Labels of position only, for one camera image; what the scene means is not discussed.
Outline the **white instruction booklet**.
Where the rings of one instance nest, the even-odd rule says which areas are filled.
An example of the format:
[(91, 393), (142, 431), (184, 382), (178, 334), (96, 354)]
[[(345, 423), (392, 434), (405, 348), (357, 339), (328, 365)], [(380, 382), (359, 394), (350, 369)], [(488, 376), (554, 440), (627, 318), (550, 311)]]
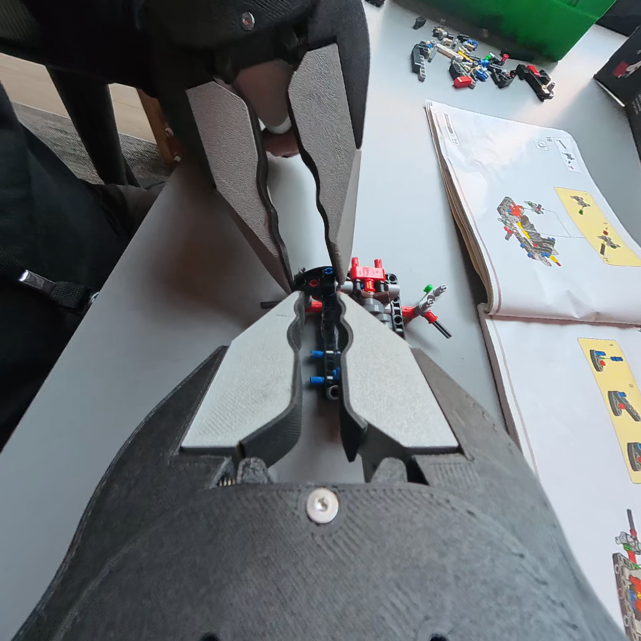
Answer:
[(427, 101), (488, 296), (502, 411), (573, 554), (640, 639), (640, 247), (564, 131)]

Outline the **black office chair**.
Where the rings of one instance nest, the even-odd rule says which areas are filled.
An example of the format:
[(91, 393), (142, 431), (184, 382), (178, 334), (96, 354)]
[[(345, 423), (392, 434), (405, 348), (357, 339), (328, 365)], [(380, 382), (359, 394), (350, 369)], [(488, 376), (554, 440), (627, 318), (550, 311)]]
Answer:
[(148, 88), (144, 1), (2, 1), (1, 52), (43, 65), (106, 184), (138, 187), (110, 84)]

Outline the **pile of loose lego pieces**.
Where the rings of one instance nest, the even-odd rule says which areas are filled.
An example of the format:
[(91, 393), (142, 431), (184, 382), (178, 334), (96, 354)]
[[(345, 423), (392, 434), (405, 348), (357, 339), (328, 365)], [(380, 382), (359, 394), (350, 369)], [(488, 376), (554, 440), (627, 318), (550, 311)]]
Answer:
[(410, 69), (423, 82), (427, 78), (428, 65), (441, 55), (448, 60), (448, 73), (454, 89), (474, 89), (479, 83), (491, 81), (503, 90), (518, 79), (532, 89), (539, 101), (554, 98), (556, 83), (526, 54), (508, 49), (500, 53), (479, 54), (478, 47), (479, 41), (465, 33), (434, 26), (431, 39), (421, 40), (412, 47)]

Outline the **black lego frame assembly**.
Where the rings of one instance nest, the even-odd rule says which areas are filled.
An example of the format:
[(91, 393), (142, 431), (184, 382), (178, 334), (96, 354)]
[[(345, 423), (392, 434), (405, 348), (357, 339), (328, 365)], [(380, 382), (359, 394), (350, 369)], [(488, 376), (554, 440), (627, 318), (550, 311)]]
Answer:
[(322, 389), (325, 397), (332, 401), (339, 398), (341, 391), (342, 348), (339, 345), (338, 293), (356, 302), (402, 339), (405, 338), (405, 325), (419, 317), (425, 318), (446, 339), (451, 338), (451, 333), (431, 311), (431, 307), (447, 287), (444, 284), (437, 288), (428, 285), (424, 289), (424, 296), (415, 306), (402, 306), (397, 277), (383, 268), (380, 259), (374, 261), (373, 267), (368, 267), (360, 265), (358, 258), (352, 258), (345, 282), (334, 295), (325, 300), (315, 300), (295, 291), (293, 282), (292, 290), (293, 300), (261, 302), (261, 308), (269, 309), (270, 312), (259, 325), (272, 332), (281, 331), (282, 337), (274, 340), (274, 347), (291, 348), (294, 356), (290, 357), (290, 361), (296, 362), (305, 318), (308, 315), (320, 315), (321, 349), (313, 350), (310, 357), (318, 360), (323, 367), (321, 374), (312, 376), (309, 383)]

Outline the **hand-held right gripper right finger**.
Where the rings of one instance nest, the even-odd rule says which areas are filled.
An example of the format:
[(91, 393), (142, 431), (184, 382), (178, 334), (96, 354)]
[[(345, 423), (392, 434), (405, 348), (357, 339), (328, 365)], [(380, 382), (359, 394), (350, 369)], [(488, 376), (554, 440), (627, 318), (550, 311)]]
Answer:
[(459, 448), (410, 345), (345, 294), (337, 295), (341, 338), (341, 436), (363, 462)]

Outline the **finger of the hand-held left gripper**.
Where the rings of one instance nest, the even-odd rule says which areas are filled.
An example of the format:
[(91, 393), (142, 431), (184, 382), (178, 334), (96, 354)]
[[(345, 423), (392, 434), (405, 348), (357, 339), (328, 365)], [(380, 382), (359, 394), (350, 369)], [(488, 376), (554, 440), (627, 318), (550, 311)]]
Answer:
[(189, 88), (187, 98), (217, 191), (263, 266), (291, 293), (292, 270), (268, 193), (258, 118), (241, 95), (215, 81)]
[(362, 153), (355, 142), (337, 44), (303, 56), (290, 80), (288, 100), (300, 153), (315, 177), (333, 273), (343, 284), (351, 265)]

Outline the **green plastic bin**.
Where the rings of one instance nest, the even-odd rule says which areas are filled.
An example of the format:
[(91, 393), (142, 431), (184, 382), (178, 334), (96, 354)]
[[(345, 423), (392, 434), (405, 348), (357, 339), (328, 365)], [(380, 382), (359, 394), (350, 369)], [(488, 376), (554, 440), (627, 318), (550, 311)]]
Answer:
[(418, 1), (433, 14), (465, 20), (491, 34), (561, 60), (614, 1)]

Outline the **small black lego subassembly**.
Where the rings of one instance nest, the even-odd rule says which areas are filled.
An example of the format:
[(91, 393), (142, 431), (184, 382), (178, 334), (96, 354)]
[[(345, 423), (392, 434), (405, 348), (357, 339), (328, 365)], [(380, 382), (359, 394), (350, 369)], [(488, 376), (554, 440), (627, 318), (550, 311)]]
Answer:
[(334, 295), (340, 286), (331, 266), (301, 269), (293, 279), (295, 291), (300, 291), (315, 300), (325, 300)]

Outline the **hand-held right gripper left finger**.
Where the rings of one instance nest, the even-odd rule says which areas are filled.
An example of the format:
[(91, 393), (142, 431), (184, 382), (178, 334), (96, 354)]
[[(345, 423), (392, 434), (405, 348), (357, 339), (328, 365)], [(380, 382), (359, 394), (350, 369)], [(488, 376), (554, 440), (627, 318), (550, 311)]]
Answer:
[(300, 347), (305, 296), (290, 294), (227, 349), (181, 449), (280, 461), (302, 426)]

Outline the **lego set box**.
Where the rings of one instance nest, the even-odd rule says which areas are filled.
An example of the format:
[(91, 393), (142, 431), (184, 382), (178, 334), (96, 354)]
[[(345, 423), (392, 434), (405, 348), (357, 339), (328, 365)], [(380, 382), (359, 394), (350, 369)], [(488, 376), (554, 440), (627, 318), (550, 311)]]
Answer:
[(640, 27), (613, 53), (594, 80), (624, 108), (640, 155)]

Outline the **wooden table leg with bolts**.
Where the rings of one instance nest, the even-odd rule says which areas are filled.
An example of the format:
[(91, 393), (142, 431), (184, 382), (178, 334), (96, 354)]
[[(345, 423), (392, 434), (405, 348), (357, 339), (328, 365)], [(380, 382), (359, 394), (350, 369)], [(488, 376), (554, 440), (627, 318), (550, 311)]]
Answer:
[(165, 117), (160, 102), (150, 97), (143, 90), (137, 89), (137, 93), (156, 141), (161, 160), (168, 166), (177, 164), (181, 160), (183, 149)]

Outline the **person's left hand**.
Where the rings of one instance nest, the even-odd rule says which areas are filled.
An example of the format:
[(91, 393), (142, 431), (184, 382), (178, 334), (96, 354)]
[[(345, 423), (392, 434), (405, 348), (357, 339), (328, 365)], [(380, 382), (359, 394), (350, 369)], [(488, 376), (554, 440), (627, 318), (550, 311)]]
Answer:
[(272, 156), (290, 158), (299, 155), (293, 128), (283, 133), (274, 133), (265, 128), (261, 132), (261, 141), (265, 152)]

